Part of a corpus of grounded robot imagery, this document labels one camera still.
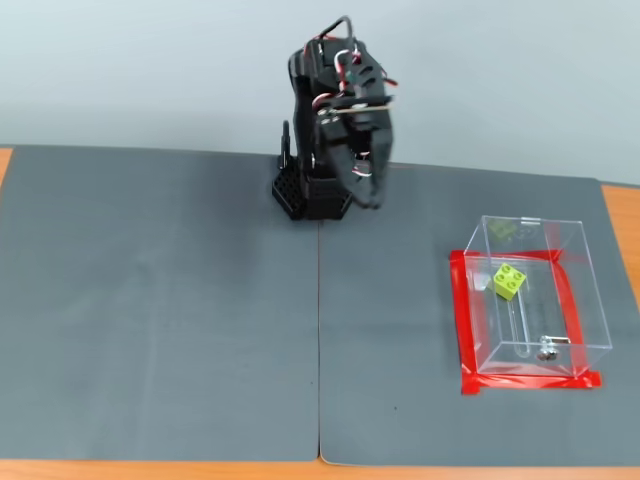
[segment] wooden table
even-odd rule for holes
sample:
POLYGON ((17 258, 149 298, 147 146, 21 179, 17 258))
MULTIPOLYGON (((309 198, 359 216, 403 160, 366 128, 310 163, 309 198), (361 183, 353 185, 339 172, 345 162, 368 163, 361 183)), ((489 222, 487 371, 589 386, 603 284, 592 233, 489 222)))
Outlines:
MULTIPOLYGON (((11 158, 0 149, 0 184, 11 158)), ((604 196, 636 300, 640 303, 640 189, 604 186, 604 196)), ((0 460, 0 480, 319 479, 638 479, 640 468, 339 467, 309 463, 104 462, 0 460)))

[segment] red tape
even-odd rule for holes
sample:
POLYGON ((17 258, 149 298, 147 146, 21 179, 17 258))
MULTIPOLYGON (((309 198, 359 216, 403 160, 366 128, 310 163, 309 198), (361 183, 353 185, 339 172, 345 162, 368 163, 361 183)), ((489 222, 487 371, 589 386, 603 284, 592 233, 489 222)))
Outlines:
MULTIPOLYGON (((567 335, 571 343, 582 343, 582 329, 578 309, 571 292, 569 277, 557 263, 560 257, 558 251, 549 252, 523 252, 513 255, 504 255, 519 258, 536 258, 549 260, 552 264, 553 275, 558 286, 560 306, 564 313, 567 327, 567 335)), ((602 378, 599 372, 586 370, 581 375, 515 375, 515 374, 482 374, 478 373, 476 354, 474 350, 473 329, 471 326, 471 309, 469 288, 467 285, 467 272, 464 261, 464 252, 454 250, 449 257, 451 268, 451 282, 453 285, 453 302, 458 330, 458 347, 460 350, 460 370, 462 372, 462 394, 476 395, 481 388, 597 388, 602 386, 602 378)), ((586 365, 586 354, 577 349, 572 352, 572 364, 574 368, 582 370, 586 365)))

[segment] white wire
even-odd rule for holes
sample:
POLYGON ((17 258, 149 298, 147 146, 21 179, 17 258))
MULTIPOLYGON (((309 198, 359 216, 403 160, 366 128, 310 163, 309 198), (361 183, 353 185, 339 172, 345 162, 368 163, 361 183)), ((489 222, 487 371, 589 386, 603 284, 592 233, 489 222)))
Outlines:
POLYGON ((344 55, 345 53, 349 53, 348 49, 340 50, 336 53, 336 56, 333 57, 333 66, 336 68, 336 72, 340 75, 340 91, 344 91, 347 88, 346 83, 342 80, 342 65, 340 65, 340 55, 344 55))

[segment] black cable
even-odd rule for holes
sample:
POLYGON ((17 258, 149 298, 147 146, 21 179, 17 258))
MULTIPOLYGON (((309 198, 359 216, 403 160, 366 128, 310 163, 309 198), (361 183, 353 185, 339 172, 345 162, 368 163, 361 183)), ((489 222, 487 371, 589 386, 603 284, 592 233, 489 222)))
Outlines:
POLYGON ((353 63, 353 52, 356 50, 356 39, 353 36, 353 24, 351 23, 351 18, 349 18, 348 15, 343 15, 327 28, 325 28, 322 32, 320 32, 320 35, 318 35, 318 37, 321 39, 324 38, 325 35, 327 35, 332 30, 335 30, 341 23, 345 23, 347 25, 346 44, 347 50, 349 50, 347 64, 345 65, 345 78, 351 79, 353 78, 353 72, 351 71, 351 64, 353 63))
POLYGON ((353 24, 351 23, 351 19, 347 15, 343 15, 338 20, 333 22, 331 25, 325 28, 322 32, 320 32, 320 35, 318 36, 320 38, 323 38, 327 33, 331 32, 332 30, 335 30, 338 27, 338 25, 340 25, 341 23, 347 24, 347 47, 349 48, 349 50, 353 51, 355 47, 355 39, 353 37, 353 24))

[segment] white wall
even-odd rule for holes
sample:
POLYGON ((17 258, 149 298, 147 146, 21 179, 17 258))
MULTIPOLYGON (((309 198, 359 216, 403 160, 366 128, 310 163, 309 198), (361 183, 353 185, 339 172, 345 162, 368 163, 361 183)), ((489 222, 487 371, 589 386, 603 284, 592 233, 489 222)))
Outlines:
POLYGON ((341 14, 401 85, 394 160, 640 183, 638 0, 0 0, 0 143, 276 153, 341 14))

